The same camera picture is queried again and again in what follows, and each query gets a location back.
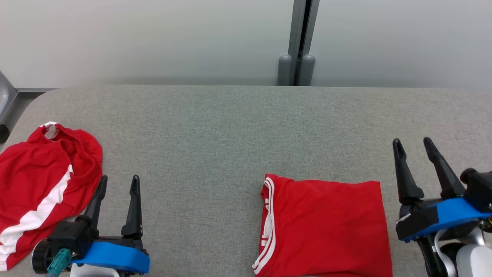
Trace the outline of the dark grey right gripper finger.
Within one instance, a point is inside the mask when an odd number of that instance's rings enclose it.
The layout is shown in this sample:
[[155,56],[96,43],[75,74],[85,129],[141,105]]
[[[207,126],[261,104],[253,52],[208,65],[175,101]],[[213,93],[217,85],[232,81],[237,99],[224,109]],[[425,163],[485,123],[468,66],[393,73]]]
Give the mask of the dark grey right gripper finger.
[[421,200],[425,195],[419,188],[407,164],[407,155],[401,141],[396,138],[392,141],[392,150],[395,160],[395,172],[399,202],[402,205],[410,205]]
[[430,137],[423,139],[424,147],[426,149],[429,161],[434,165],[438,181],[441,186],[440,196],[442,199],[450,199],[460,197],[464,194],[465,188],[460,179],[451,169],[448,162],[444,159],[442,154],[438,151],[436,145]]

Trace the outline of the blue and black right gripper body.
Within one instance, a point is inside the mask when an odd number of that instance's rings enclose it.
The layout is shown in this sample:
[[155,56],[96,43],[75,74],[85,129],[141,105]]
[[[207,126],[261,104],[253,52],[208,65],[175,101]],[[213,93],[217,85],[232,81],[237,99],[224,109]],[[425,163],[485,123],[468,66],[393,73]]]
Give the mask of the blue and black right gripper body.
[[491,210],[480,212],[465,198],[453,198],[410,212],[397,221],[400,241],[411,241],[438,231],[491,217]]

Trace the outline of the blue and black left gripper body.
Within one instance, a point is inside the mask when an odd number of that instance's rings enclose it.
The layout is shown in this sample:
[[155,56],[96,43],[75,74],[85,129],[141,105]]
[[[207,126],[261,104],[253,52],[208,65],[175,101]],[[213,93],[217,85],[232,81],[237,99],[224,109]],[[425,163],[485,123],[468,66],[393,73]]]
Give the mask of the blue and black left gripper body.
[[104,237],[93,242],[83,258],[72,260],[72,275],[147,275],[150,257],[143,241]]

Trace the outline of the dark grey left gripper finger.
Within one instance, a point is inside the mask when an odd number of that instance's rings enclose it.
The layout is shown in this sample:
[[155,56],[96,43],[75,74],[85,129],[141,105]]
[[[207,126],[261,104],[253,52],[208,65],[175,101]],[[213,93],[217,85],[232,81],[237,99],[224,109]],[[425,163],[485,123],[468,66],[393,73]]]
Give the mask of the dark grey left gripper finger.
[[125,238],[141,238],[143,235],[142,200],[140,190],[140,177],[134,175],[130,186],[130,203],[125,225],[122,226],[121,235]]
[[100,217],[101,203],[106,195],[107,182],[107,175],[103,175],[83,215],[88,222],[88,229],[91,235],[100,235],[97,224]]

